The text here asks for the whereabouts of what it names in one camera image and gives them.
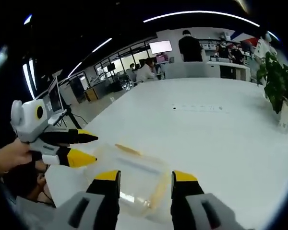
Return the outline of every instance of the monitor screen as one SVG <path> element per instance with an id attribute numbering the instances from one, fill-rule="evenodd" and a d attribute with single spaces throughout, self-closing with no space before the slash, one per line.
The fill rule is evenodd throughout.
<path id="1" fill-rule="evenodd" d="M 48 88 L 50 103 L 52 107 L 53 112 L 59 112 L 63 109 L 61 97 L 60 97 L 60 91 L 59 91 L 59 85 L 57 77 L 55 77 L 50 84 Z"/>
<path id="2" fill-rule="evenodd" d="M 108 69 L 108 72 L 112 71 L 112 70 L 115 70 L 115 64 L 112 63 L 110 65 L 107 66 L 107 69 Z"/>
<path id="3" fill-rule="evenodd" d="M 149 46 L 150 49 L 152 50 L 152 54 L 172 51 L 171 42 L 169 41 L 153 42 L 149 43 Z"/>

